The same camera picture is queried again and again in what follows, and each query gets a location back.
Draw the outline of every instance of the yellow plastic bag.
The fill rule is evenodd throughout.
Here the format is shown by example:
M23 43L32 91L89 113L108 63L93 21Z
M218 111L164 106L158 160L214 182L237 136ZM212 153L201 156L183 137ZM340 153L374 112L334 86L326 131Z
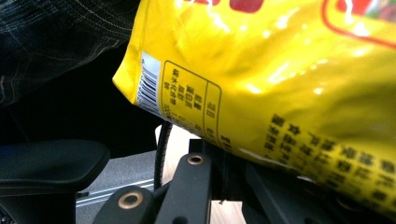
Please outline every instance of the yellow plastic bag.
M114 82L133 104L234 155L396 219L395 8L143 0Z

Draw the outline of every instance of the black cable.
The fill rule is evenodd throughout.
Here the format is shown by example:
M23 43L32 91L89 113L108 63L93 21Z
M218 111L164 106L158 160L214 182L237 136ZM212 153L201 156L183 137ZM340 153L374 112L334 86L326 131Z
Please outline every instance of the black cable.
M154 190L163 184L163 164L165 161L166 147L168 145L169 135L172 131L172 123L164 121L161 127L160 137L158 139L157 152L155 154L154 167Z

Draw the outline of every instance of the gray floor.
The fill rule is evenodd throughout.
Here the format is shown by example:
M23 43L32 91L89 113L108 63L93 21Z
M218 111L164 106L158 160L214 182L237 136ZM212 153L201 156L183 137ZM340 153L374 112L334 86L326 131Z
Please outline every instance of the gray floor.
M137 185L152 189L154 160L155 151L110 160L98 178L82 191L90 194L77 201L77 224L92 224L106 199L122 186Z

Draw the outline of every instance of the dark jeans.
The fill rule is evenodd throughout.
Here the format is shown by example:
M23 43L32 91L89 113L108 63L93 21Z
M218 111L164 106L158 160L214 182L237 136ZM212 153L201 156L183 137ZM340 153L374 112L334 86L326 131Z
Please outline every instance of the dark jeans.
M0 0L0 105L128 41L138 4Z

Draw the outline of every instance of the nutrition label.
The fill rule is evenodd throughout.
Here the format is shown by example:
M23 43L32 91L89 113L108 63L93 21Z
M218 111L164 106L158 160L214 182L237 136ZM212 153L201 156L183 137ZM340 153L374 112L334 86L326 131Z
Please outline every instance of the nutrition label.
M396 217L396 164L388 158L306 132L277 114L269 120L262 153Z
M165 62L162 83L163 115L218 145L221 88L172 62Z

